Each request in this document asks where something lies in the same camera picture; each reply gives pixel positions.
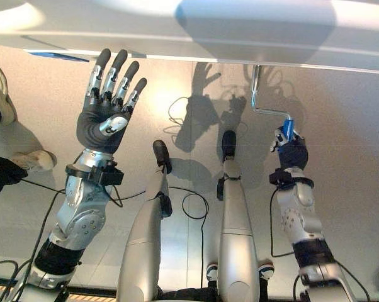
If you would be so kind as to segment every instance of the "robotic arm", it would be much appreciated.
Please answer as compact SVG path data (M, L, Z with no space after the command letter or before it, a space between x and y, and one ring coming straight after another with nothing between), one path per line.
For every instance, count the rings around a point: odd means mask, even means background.
M286 137L286 127L274 133L271 151L278 149L281 167L269 176L269 181L278 188L281 224L293 245L300 279L308 286L300 296L306 302L356 302L314 210L314 182L303 173L308 161L305 140L294 130L291 137Z
M147 83L145 78L139 80L128 101L123 103L139 69L139 63L134 61L112 96L118 73L127 59L127 51L121 50L100 92L110 56L110 50L104 49L90 76L76 130L85 149L66 167L65 202L57 213L57 222L31 266L27 283L23 286L21 278L7 301L64 301L62 289L72 279L85 248L105 223L112 185L121 184L123 178L123 173L115 168L113 154Z

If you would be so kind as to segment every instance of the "white sneaker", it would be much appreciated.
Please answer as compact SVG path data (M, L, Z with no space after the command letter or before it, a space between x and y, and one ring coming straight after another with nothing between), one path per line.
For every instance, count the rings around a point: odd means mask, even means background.
M18 152L10 160L28 172L43 172L54 168L54 160L44 150L34 151L29 154Z
M206 268L206 279L208 281L217 281L217 264L209 264Z
M0 69L0 124L8 125L14 121L14 111L9 104L8 82L2 70Z
M275 267L273 266L272 262L263 264L260 267L258 267L259 278L262 278L268 281L269 279L272 278L274 271L275 271Z

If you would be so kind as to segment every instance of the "gray floor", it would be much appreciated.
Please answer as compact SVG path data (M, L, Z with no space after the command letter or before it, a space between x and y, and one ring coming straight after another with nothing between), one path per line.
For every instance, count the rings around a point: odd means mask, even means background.
M170 185L194 189L210 203L205 263L216 261L223 206L215 197L217 179L222 175L217 145L225 130L235 130L236 159L243 171L258 257L269 258L268 206L274 187L268 175L278 167L269 146L282 120L251 111L251 66L212 64L208 70L206 64L192 62L139 61L136 79L145 76L148 86L115 154L125 173L119 191L128 196L145 188L155 167L151 144L163 139L174 158ZM93 63L45 59L0 47L0 66L8 77L18 115L17 122L0 126L0 156L38 148L53 152L58 162L53 171L32 174L28 179L62 188L65 165L82 150L75 136L76 120ZM205 85L205 78L213 75L212 82ZM379 75L267 67L259 103L264 108L288 110L295 117L297 129L307 139L310 160L305 173L315 182L316 210L327 242L335 257L377 298ZM5 187L0 194L0 260L29 257L52 195L26 183ZM183 214L183 196L171 190L174 214L162 222L159 284L163 289L200 285L201 225ZM62 202L60 197L54 213ZM127 235L142 203L137 197L126 201L122 210L108 205L106 225L85 251L73 285L116 286ZM203 212L201 201L193 196L186 207L193 215ZM291 246L281 231L277 207L273 214L275 251L287 252ZM45 233L53 224L54 216ZM269 295L288 298L297 263L292 256L273 261L276 270ZM0 267L0 276L10 274L10 269ZM354 282L351 285L356 296L363 298Z

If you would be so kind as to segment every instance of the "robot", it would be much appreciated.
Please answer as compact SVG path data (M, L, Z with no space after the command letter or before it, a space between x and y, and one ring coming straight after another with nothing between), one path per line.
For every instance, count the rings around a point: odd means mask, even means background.
M105 206L111 198L111 188L121 184L123 179L123 172L116 168L113 154L146 85L146 79L139 80L124 104L129 84L139 68L135 61L113 96L117 75L127 59L127 52L121 50L100 91L110 55L108 49L101 52L89 80L77 122L77 138L85 149L73 164L66 167L65 202L57 213L57 222L32 265L28 266L25 277L20 278L6 298L7 302L65 301L68 296L66 285L72 279L79 259L105 223ZM271 151L278 150L281 167L270 175L269 180L277 186L281 224L300 266L300 279L308 286L301 294L302 301L356 302L325 242L321 222L314 211L314 182L303 174L308 161L305 141L293 130L293 122L289 120L274 134ZM241 184L241 170L234 159L235 146L235 133L225 132L222 140L223 177L217 187L217 198L224 201L217 292L223 302L257 302L257 253ZM117 287L118 302L158 301L162 295L157 286L160 226L161 220L173 212L167 183L167 174L172 167L163 141L156 140L153 149L157 167L146 189L146 202L135 218L125 248Z

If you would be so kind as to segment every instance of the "wire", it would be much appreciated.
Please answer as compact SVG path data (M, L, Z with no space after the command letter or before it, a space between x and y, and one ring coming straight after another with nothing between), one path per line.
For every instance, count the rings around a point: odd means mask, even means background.
M294 254L294 252L289 252L289 253L284 253L284 254L279 254L279 255L273 254L272 200L273 200L273 196L275 196L276 192L278 192L278 189L275 189L275 191L273 191L272 196L271 196L271 201L269 202L269 230L270 230L270 234L271 234L271 256L273 258L279 258L279 257L284 257L284 256Z
M52 202L51 202L51 205L50 205L50 207L49 207L49 209L48 209L48 211L47 211L47 214L45 215L45 218L44 218L44 221L43 221L43 225L42 225L42 229L40 230L39 237L37 238L36 245L35 245L35 248L34 248L33 253L32 253L32 257L31 257L31 259L29 260L29 266L28 266L27 271L26 271L25 280L23 281L23 285L22 285L22 288L20 289L20 294L19 294L18 299L16 300L16 302L19 301L19 298L20 298L20 296L21 296L21 292L23 292L23 288L24 288L25 283L26 283L26 277L27 277L27 275L29 275L29 273L30 273L31 265L32 265L32 262L33 262L33 259L34 259L35 252L37 251L38 243L40 242L40 239L41 239L41 236L42 236L42 233L43 233L43 228L44 228L45 222L46 222L46 220L47 220L47 218L48 218L48 215L49 215L49 213L50 213L50 211L51 211L51 209L52 209L52 206L54 205L55 199L56 199L56 197L57 197L57 195L58 195L59 193L65 194L65 192L63 192L64 190L59 190L59 191L57 191L57 190L55 190L55 189L52 189L51 187L43 186L43 185L41 185L41 184L37 184L37 183L32 182L32 181L26 181L26 182L29 182L30 184L34 184L34 185L36 185L36 186L44 187L45 189L49 189L49 190L51 190L51 191L55 191L55 192L57 192L57 193L55 194L55 196L54 196L54 198L53 198L53 200L52 200ZM114 190L115 190L115 192L116 192L116 195L117 195L117 198L116 198L116 199L113 198L113 197L111 197L110 194L108 194L108 192L106 191L105 186L103 186L103 191L105 192L105 194L107 195L107 197L109 197L109 199L110 199L113 203L115 203L119 208L122 208L122 207L123 207L123 204L122 204L122 201L123 201L123 200L127 200L127 199L130 199L130 198L134 198L134 197L136 197L136 196L139 196L139 195L145 193L145 191L141 191L141 192L136 193L136 194L134 194L134 195L127 196L127 197L124 197L124 198L121 198L121 197L120 197L120 193L118 192L116 186L113 186L113 188L114 188ZM188 217L190 217L191 219L194 219L194 220L200 220L200 219L203 219L203 221L202 221L202 225L201 225L201 288L202 288L202 287L203 287L203 267L204 267L204 259L203 259L204 233L203 233L203 227L204 227L204 225L205 225L206 218L207 218L207 216L208 216L208 214L209 214L209 203L208 203L208 201L205 199L205 197L203 197L201 194L199 194L199 193L197 193L197 192L195 192L195 191L192 191L192 190L190 190L190 189L186 189L186 188L183 188L183 187L175 187L175 186L169 186L169 188L190 192L190 194L187 194L187 195L183 198L183 201L182 201L182 203L181 203L181 206L182 206L182 208L183 208L183 211L184 211L185 215L188 216ZM204 214L203 216L201 216L201 217L194 217L194 216L191 216L190 214L188 214L188 213L185 211L185 209L184 209L184 202L185 202L185 199L188 198L188 197L191 196L191 195L197 195L197 196L199 196L199 197L202 199L202 201L203 201L203 203L204 203L204 205L205 205L205 214Z
M343 264L341 264L338 260L335 260L336 263L338 263L338 265L340 267L342 267L355 281L357 284L359 284L359 286L362 288L362 290L365 292L365 295L367 297L367 301L370 302L370 295L368 294L367 290L365 289L365 287L359 282L358 278L356 278Z
M2 302L3 298L9 296L9 291L10 291L10 289L12 287L12 283L16 279L16 276L19 274L19 272L21 271L21 269L24 268L24 266L26 266L27 263L29 263L29 261L30 261L30 259L24 261L24 263L22 263L22 265L19 266L18 270L12 274L11 279L9 279L9 281L8 281L6 287L5 287L5 290L2 292L2 295L0 296L0 302Z
M122 204L121 198L118 197L118 202L117 202L117 200L115 200L114 198L111 197L110 194L108 194L108 192L107 192L105 186L103 186L103 192L107 195L107 197L108 197L113 203L115 203L115 205L116 205L117 207L119 207L119 208L124 207L124 205Z
M2 260L2 261L0 261L0 264L2 264L2 263L12 263L14 265L14 272L16 272L19 268L19 264L13 260Z
M203 226L205 225L205 221L206 221L206 218L209 214L209 203L208 201L205 199L205 197L203 197L201 194L195 192L195 191L192 191L192 190L189 190L189 189L185 189L183 187L173 187L173 186L169 186L171 189L177 189L177 190L183 190L183 191L187 191L187 192L190 192L190 194L187 194L184 198L183 198L183 201L181 203L181 207L183 208L183 211L185 213L186 216L190 217L191 219L194 219L194 220L200 220L200 219L203 219L202 221L202 225L201 225L201 288L203 287L203 264L204 264L204 261L203 261L203 246L204 246L204 239L203 239ZM184 202L185 202L185 199L190 197L191 195L197 195L199 196L202 201L203 201L203 204L205 205L205 214L203 216L200 216L200 217L194 217L194 216L191 216L190 214L188 214L185 209L184 209Z
M180 125L182 126L183 125L183 119L182 118L173 118L171 116L171 113L170 113L170 110L171 108L174 106L175 103L177 103L180 99L188 99L186 96L181 96L180 98L177 98L174 102L171 103L171 105L169 106L169 110L167 111L168 115L169 115L169 120L172 121L173 123L177 124L177 125Z
M297 285L297 281L298 281L299 278L300 278L300 275L297 275L297 277L295 279L295 282L293 282L293 302L297 302L297 299L296 299L296 285Z
M34 185L39 186L39 187L44 187L45 189L51 190L53 192L58 192L58 190L53 189L51 187L44 186L43 184L38 184L38 183L33 182L33 181L27 181L26 179L20 179L20 180L24 181L24 182L28 182L29 184L34 184Z
M121 198L121 197L120 197L120 193L118 192L116 186L113 186L113 188L114 188L115 193L116 193L116 196L117 196L116 198L111 197L111 195L108 194L108 192L106 191L106 188L105 188L104 186L103 186L103 191L106 193L107 197L108 197L113 203L115 203L115 204L117 205L117 207L119 207L119 208L122 208L122 207L123 207L123 204L122 204L122 201L123 201L123 200L127 200L127 199L130 199L130 198L137 197L137 196L139 196L139 195L141 195L141 194L143 194L143 193L146 192L146 191L141 191L141 192L136 193L136 194L134 194L134 195L127 196L127 197L124 197L124 198Z
M47 210L47 212L46 212L46 214L44 216L43 223L42 223L41 229L40 229L40 233L38 234L38 237L36 239L36 243L34 245L33 252L31 253L31 257L30 257L29 262L28 262L27 270L25 272L25 278L24 278L23 283L22 283L22 285L20 287L19 294L18 294L18 297L16 299L16 302L19 301L19 299L20 299L20 297L21 297L21 295L23 293L23 290L24 290L24 288L26 286L27 278L30 275L31 266L33 265L34 256L36 254L36 251L37 251L37 248L38 248L38 244L40 244L40 240L41 240L41 237L42 237L43 232L44 232L45 223L47 222L47 218L48 218L48 216L49 216L49 214L51 212L52 206L54 205L55 200L57 199L58 194L61 193L63 190L64 189L59 190L59 191L57 191L55 193L54 197L51 200L50 206L48 207L48 210Z
M75 158L75 160L74 160L74 164L76 164L77 160L78 160L79 157L83 154L83 152L84 152L84 150L83 150L81 153L79 153L79 155Z
M11 276L11 279L9 279L6 287L5 287L5 290L2 292L2 295L0 297L0 302L3 300L6 292L10 289L11 285L12 285L12 282L14 280L14 278L16 277L18 271L19 271L19 264L16 262L16 261L13 261L13 260L2 260L0 261L0 264L3 264L3 263L10 263L10 264L13 264L14 265L14 269L13 269L13 273L12 273L12 276Z

